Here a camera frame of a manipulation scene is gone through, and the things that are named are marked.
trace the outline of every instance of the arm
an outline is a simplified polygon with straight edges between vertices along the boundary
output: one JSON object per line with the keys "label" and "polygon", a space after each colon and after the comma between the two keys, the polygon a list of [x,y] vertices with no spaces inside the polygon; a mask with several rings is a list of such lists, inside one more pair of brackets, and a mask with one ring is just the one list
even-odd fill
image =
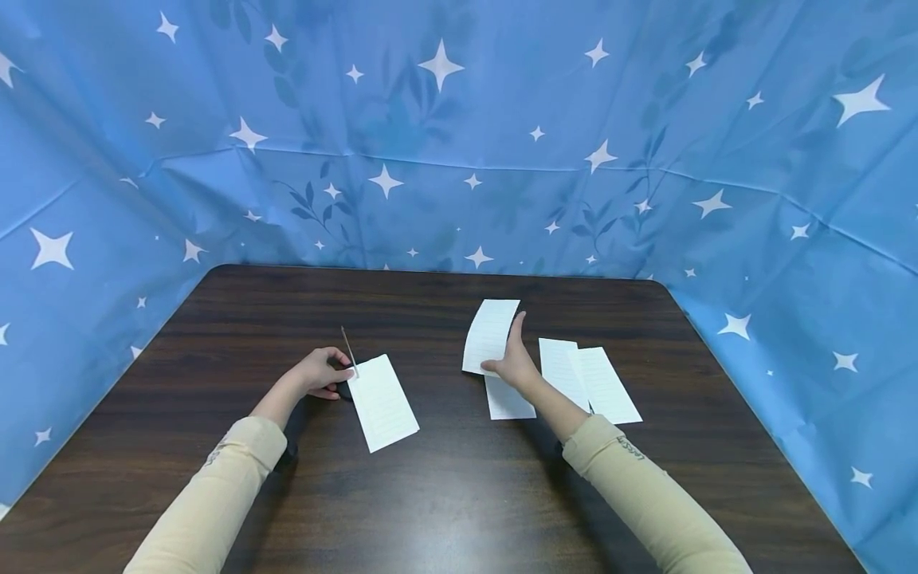
{"label": "arm", "polygon": [[129,574],[220,572],[242,521],[268,473],[286,449],[286,426],[306,394],[336,400],[335,383],[350,369],[338,349],[317,349],[278,379],[252,413],[229,429],[187,486],[166,509],[125,567]]}
{"label": "arm", "polygon": [[751,572],[720,526],[618,428],[589,416],[552,387],[522,344],[520,313],[507,350],[482,368],[497,372],[548,422],[565,444],[565,460],[602,495],[666,574]]}

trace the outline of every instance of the dark brown table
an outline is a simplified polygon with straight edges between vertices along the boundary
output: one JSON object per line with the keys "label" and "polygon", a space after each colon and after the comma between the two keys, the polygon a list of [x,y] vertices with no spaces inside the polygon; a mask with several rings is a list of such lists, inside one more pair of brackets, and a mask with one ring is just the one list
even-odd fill
{"label": "dark brown table", "polygon": [[0,523],[4,572],[118,572],[207,453],[316,346],[389,355],[420,432],[370,455],[353,405],[307,399],[225,572],[654,572],[539,420],[492,422],[460,372],[482,298],[524,339],[601,345],[623,427],[755,572],[860,572],[666,290],[651,282],[226,266],[211,272]]}

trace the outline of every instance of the cut paper piece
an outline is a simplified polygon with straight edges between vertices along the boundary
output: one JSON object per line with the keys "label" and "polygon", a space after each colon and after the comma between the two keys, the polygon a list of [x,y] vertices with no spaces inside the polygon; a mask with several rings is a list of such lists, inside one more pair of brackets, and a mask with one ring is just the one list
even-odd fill
{"label": "cut paper piece", "polygon": [[504,379],[485,375],[485,390],[492,421],[535,418],[535,407]]}
{"label": "cut paper piece", "polygon": [[374,453],[416,433],[420,427],[405,398],[388,355],[357,366],[360,378],[348,381],[366,445]]}
{"label": "cut paper piece", "polygon": [[587,389],[593,412],[606,417],[612,424],[644,420],[602,347],[579,349],[567,355]]}
{"label": "cut paper piece", "polygon": [[539,339],[539,356],[542,359],[542,376],[552,387],[558,389],[571,402],[586,412],[589,412],[589,396],[587,389],[568,353],[577,350],[574,341],[559,341],[558,339]]}
{"label": "cut paper piece", "polygon": [[507,333],[519,305],[519,299],[485,299],[481,302],[465,337],[462,370],[477,375],[493,375],[481,369],[481,362],[503,358]]}

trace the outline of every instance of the sleeve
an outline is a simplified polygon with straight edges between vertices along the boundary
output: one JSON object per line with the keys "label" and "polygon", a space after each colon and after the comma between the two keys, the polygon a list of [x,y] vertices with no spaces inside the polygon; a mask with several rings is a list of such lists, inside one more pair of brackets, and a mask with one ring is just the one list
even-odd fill
{"label": "sleeve", "polygon": [[752,572],[704,509],[604,417],[588,418],[565,443],[564,457],[666,574]]}
{"label": "sleeve", "polygon": [[125,567],[129,574],[217,574],[286,437],[259,417],[236,421]]}

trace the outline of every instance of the blue fabric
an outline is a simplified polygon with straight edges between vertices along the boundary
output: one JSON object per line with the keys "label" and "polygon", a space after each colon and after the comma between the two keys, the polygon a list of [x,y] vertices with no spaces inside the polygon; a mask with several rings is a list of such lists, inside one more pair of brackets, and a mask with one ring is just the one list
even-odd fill
{"label": "blue fabric", "polygon": [[908,0],[6,2],[0,502],[215,265],[652,277],[904,571],[916,50]]}

